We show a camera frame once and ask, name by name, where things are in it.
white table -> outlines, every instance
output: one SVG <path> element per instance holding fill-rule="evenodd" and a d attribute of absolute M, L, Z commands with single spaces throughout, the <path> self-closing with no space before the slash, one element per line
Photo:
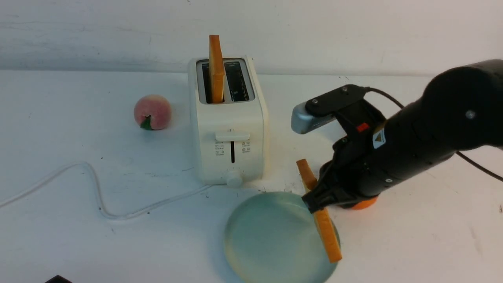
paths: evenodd
<path fill-rule="evenodd" d="M 259 76 L 271 115 L 271 170 L 242 189 L 223 186 L 123 222 L 104 219 L 86 171 L 74 167 L 0 210 L 0 281 L 236 282 L 222 251 L 232 210 L 258 190 L 303 191 L 295 161 L 314 171 L 344 133 L 335 122 L 307 135 L 292 107 L 348 82 L 417 99 L 430 78 Z M 0 72 L 0 200 L 55 168 L 93 165 L 109 210 L 125 214 L 197 189 L 185 74 Z M 140 129 L 133 106 L 147 94 L 174 106 L 172 126 Z M 386 116 L 397 107 L 376 94 Z M 468 153 L 503 174 L 503 154 Z M 503 278 L 503 184 L 453 157 L 384 192 L 362 211 L 331 208 L 343 260 L 329 282 L 497 282 Z"/>

translucent plate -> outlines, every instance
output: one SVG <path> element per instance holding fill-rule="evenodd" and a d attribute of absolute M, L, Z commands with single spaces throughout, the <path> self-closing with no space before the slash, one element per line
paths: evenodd
<path fill-rule="evenodd" d="M 224 251 L 234 272 L 249 283 L 323 283 L 337 267 L 328 261 L 302 199 L 287 192 L 240 204 L 227 221 Z"/>

peach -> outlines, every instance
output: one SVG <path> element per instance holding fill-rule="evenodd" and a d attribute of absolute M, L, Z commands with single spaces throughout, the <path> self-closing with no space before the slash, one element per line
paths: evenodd
<path fill-rule="evenodd" d="M 164 129 L 171 120 L 171 105 L 160 95 L 144 96 L 134 106 L 134 119 L 143 129 Z"/>

power cord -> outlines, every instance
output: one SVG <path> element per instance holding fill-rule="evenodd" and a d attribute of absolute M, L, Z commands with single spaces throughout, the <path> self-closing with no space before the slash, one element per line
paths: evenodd
<path fill-rule="evenodd" d="M 212 187 L 211 185 L 206 185 L 206 186 L 200 187 L 199 189 L 192 190 L 192 191 L 180 194 L 180 195 L 176 195 L 176 196 L 169 197 L 167 199 L 158 201 L 156 203 L 153 203 L 151 205 L 148 205 L 144 208 L 141 208 L 137 211 L 134 211 L 134 212 L 131 212 L 128 214 L 115 215 L 115 214 L 108 212 L 108 210 L 105 206 L 105 203 L 103 202 L 103 198 L 101 196 L 100 183 L 98 182 L 98 178 L 96 176 L 96 172 L 94 171 L 94 168 L 91 166 L 91 164 L 89 164 L 85 161 L 80 161 L 80 162 L 75 162 L 75 163 L 63 165 L 63 166 L 59 167 L 58 169 L 52 171 L 51 173 L 49 173 L 47 176 L 42 178 L 40 181 L 38 181 L 37 183 L 35 183 L 31 187 L 29 187 L 28 189 L 20 192 L 19 194 L 15 195 L 15 196 L 12 196 L 12 197 L 0 202 L 0 208 L 5 207 L 5 206 L 15 202 L 16 200 L 19 200 L 29 194 L 32 194 L 33 192 L 37 191 L 38 189 L 43 187 L 45 184 L 49 183 L 54 178 L 56 178 L 57 176 L 59 176 L 60 174 L 65 172 L 66 170 L 68 170 L 74 166 L 78 166 L 78 165 L 81 165 L 82 167 L 87 169 L 87 171 L 89 172 L 91 179 L 95 185 L 95 193 L 96 193 L 96 201 L 98 203 L 98 209 L 105 218 L 110 219 L 110 220 L 128 220 L 128 219 L 136 218 L 136 217 L 141 216 L 145 213 L 148 213 L 149 211 L 156 209 L 160 206 L 163 206 L 163 205 L 168 204 L 170 202 L 177 201 L 177 200 L 180 200 L 180 199 L 192 196 L 192 195 L 195 195 L 197 193 L 201 193 L 201 192 L 209 189 L 210 187 Z"/>
<path fill-rule="evenodd" d="M 367 87 L 365 88 L 368 92 L 375 92 L 375 93 L 378 93 L 384 97 L 386 97 L 387 99 L 391 100 L 394 104 L 396 104 L 398 107 L 400 107 L 400 109 L 404 108 L 405 106 L 403 104 L 401 104 L 398 100 L 396 100 L 394 97 L 392 97 L 391 95 L 383 92 L 382 90 L 378 90 L 378 89 L 374 89 L 374 88 L 370 88 L 370 87 Z M 466 162 L 470 163 L 471 165 L 473 165 L 475 168 L 479 169 L 480 171 L 484 172 L 485 174 L 503 182 L 503 177 L 499 176 L 498 174 L 494 173 L 494 172 L 491 172 L 490 170 L 488 170 L 487 168 L 483 167 L 482 165 L 478 164 L 477 162 L 473 161 L 472 159 L 470 159 L 468 156 L 462 154 L 461 152 L 456 152 L 456 154 L 461 157 L 462 159 L 464 159 Z"/>

toaster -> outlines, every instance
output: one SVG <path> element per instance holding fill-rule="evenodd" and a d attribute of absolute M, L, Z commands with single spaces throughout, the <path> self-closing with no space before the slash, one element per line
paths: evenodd
<path fill-rule="evenodd" d="M 222 103 L 212 103 L 209 59 L 188 66 L 194 169 L 206 185 L 261 179 L 269 150 L 269 115 L 253 60 L 224 57 Z"/>

